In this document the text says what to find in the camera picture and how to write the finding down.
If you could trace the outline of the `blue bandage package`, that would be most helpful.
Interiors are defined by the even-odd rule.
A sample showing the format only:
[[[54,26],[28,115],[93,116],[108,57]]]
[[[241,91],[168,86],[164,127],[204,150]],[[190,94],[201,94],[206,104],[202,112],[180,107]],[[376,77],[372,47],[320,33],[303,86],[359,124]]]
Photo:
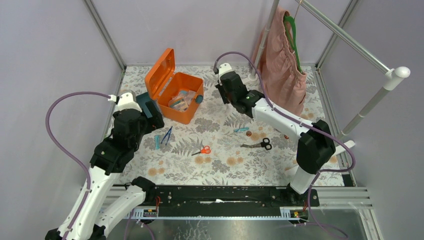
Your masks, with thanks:
[[[185,95],[179,94],[177,96],[174,96],[168,102],[168,107],[179,112],[185,112],[189,108],[189,103],[187,99],[188,98]]]

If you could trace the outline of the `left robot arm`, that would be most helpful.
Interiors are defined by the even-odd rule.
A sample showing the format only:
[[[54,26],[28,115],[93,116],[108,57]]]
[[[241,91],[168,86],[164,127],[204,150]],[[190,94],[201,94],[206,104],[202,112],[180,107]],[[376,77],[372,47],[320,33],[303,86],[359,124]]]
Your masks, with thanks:
[[[127,108],[113,114],[111,136],[99,143],[90,160],[90,179],[84,184],[67,219],[58,228],[49,230],[47,240],[105,240],[115,226],[142,204],[157,200],[156,185],[137,177],[125,193],[102,210],[106,196],[118,180],[126,164],[139,149],[142,137],[164,127],[162,114],[153,101],[146,101],[141,109]]]

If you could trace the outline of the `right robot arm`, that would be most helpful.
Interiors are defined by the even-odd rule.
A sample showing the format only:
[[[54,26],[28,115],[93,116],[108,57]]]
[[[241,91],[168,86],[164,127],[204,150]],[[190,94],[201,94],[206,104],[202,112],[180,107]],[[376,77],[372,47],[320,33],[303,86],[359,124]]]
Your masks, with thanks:
[[[298,169],[289,183],[287,201],[293,206],[301,205],[306,191],[322,166],[336,152],[334,141],[329,137],[328,124],[319,120],[311,122],[267,102],[265,95],[257,90],[248,90],[241,77],[232,69],[220,73],[216,88],[224,104],[232,105],[237,112],[251,119],[264,122],[291,141],[297,143],[296,161]]]

